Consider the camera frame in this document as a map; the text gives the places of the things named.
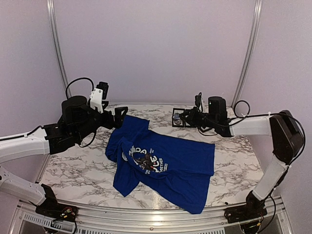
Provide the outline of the dark blue round brooch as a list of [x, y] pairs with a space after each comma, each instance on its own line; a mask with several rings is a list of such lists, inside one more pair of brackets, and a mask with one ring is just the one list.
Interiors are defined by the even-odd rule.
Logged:
[[180, 113], [174, 113], [172, 116], [172, 120], [176, 124], [179, 124], [179, 122], [181, 122]]

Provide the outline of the blue printed t-shirt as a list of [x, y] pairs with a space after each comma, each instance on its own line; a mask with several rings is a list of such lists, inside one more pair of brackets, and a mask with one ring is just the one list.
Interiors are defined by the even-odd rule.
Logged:
[[214, 144], [161, 135], [149, 130], [148, 120], [127, 115], [105, 154], [117, 164], [113, 187], [124, 197], [143, 183], [191, 214], [203, 211], [214, 175]]

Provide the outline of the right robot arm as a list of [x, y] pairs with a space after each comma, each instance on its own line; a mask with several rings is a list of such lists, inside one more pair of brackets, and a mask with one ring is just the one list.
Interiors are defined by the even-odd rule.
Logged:
[[260, 211], [259, 201], [264, 201], [280, 185], [292, 164], [303, 153], [306, 135], [302, 124], [290, 111], [251, 115], [235, 114], [229, 117], [226, 101], [213, 96], [208, 99], [208, 111], [203, 109], [200, 96], [195, 97], [195, 106], [179, 114], [183, 125], [197, 128], [202, 134], [213, 130], [223, 138], [246, 137], [267, 138], [266, 146], [271, 148], [271, 159], [259, 183], [249, 195], [251, 199], [242, 206], [242, 215], [252, 218]]

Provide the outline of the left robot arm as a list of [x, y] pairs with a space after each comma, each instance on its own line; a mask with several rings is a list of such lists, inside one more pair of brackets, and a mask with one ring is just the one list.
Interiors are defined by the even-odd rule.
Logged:
[[[120, 128], [128, 111], [127, 107], [106, 111], [108, 103], [98, 100], [95, 107], [84, 96], [74, 96], [62, 102], [62, 115], [57, 123], [39, 126], [29, 133], [9, 136], [0, 140], [1, 163], [34, 155], [55, 155], [80, 145], [84, 138], [96, 134], [97, 129]], [[0, 190], [29, 201], [42, 208], [51, 217], [60, 215], [61, 205], [56, 202], [52, 189], [36, 185], [4, 167], [0, 168]]]

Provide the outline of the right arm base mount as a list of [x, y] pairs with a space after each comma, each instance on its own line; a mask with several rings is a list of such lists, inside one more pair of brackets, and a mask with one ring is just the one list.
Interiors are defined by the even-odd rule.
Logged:
[[228, 223], [235, 223], [264, 217], [267, 213], [265, 200], [259, 200], [251, 191], [246, 197], [245, 205], [226, 208], [224, 216]]

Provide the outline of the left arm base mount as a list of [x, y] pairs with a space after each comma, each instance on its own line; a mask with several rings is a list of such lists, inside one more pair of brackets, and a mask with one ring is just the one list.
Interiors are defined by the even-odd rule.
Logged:
[[35, 212], [40, 215], [51, 217], [56, 221], [65, 220], [75, 222], [78, 214], [78, 208], [76, 206], [59, 203], [50, 186], [41, 184], [41, 187], [45, 192], [45, 200], [42, 204], [36, 206]]

